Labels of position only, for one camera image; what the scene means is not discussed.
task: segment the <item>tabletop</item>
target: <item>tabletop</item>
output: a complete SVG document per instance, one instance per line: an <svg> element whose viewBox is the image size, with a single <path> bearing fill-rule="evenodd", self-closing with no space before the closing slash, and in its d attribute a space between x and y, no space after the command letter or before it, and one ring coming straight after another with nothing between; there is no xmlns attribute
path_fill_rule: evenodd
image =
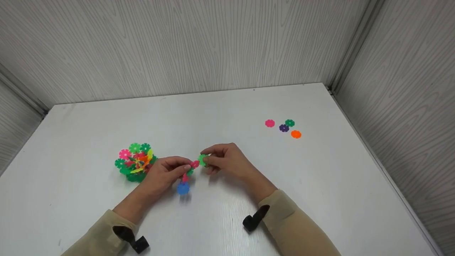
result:
<svg viewBox="0 0 455 256"><path fill-rule="evenodd" d="M273 119L275 126L264 125ZM295 121L293 138L279 130ZM2 255L60 255L137 185L114 166L131 143L196 160L235 142L342 255L433 255L324 85L300 84L54 106L0 177ZM190 195L165 195L144 218L145 255L278 255L240 184L195 170ZM126 255L135 255L131 248Z"/></svg>

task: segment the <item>right hand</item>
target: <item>right hand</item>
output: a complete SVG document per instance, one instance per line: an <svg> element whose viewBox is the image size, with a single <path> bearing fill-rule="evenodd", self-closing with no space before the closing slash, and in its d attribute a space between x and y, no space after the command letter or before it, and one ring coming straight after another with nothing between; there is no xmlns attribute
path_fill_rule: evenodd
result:
<svg viewBox="0 0 455 256"><path fill-rule="evenodd" d="M201 154L210 154L203 159L208 164L208 175L216 174L222 169L234 178L246 181L260 173L235 143L216 144L204 149Z"/></svg>
<svg viewBox="0 0 455 256"><path fill-rule="evenodd" d="M256 203L277 190L277 187L248 161L234 143L216 144L204 149L201 154L210 154L203 159L208 164L208 175L223 170L232 177L243 181Z"/></svg>

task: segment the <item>black strap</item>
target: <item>black strap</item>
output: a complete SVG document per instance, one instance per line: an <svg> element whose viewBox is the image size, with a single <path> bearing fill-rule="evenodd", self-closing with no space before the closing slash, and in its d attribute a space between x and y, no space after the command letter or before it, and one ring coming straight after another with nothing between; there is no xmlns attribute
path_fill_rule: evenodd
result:
<svg viewBox="0 0 455 256"><path fill-rule="evenodd" d="M149 247L147 240L144 236L141 236L137 241L134 238L133 231L125 226L113 226L112 230L118 236L118 238L126 241L131 245L133 250L139 254Z"/></svg>
<svg viewBox="0 0 455 256"><path fill-rule="evenodd" d="M261 220L267 214L268 209L270 209L269 205L263 205L258 209L258 211L253 216L248 215L243 220L243 226L245 227L245 229L248 230L248 232L254 231L259 226L259 223L261 223Z"/></svg>

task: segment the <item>sleeve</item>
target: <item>sleeve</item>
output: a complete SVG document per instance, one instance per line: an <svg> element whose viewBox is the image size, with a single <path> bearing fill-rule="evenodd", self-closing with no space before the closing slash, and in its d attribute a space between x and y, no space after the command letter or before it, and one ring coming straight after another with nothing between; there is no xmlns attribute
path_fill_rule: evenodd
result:
<svg viewBox="0 0 455 256"><path fill-rule="evenodd" d="M283 256L339 256L337 248L314 221L283 191L276 190L259 203L270 208L263 218Z"/></svg>
<svg viewBox="0 0 455 256"><path fill-rule="evenodd" d="M125 220L112 210L107 210L87 233L68 248L62 256L117 255L126 242L117 237L112 230L113 226L127 226L135 234L137 233L137 225Z"/></svg>

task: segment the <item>wall panel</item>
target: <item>wall panel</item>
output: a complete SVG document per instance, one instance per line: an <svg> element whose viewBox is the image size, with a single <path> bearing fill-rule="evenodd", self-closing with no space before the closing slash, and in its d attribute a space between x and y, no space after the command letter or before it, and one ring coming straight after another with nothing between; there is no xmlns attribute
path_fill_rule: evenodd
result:
<svg viewBox="0 0 455 256"><path fill-rule="evenodd" d="M0 0L0 63L48 107L332 80L368 0Z"/></svg>
<svg viewBox="0 0 455 256"><path fill-rule="evenodd" d="M0 175L40 121L41 116L0 81ZM32 167L24 163L24 168Z"/></svg>
<svg viewBox="0 0 455 256"><path fill-rule="evenodd" d="M455 255L455 1L387 0L336 98Z"/></svg>

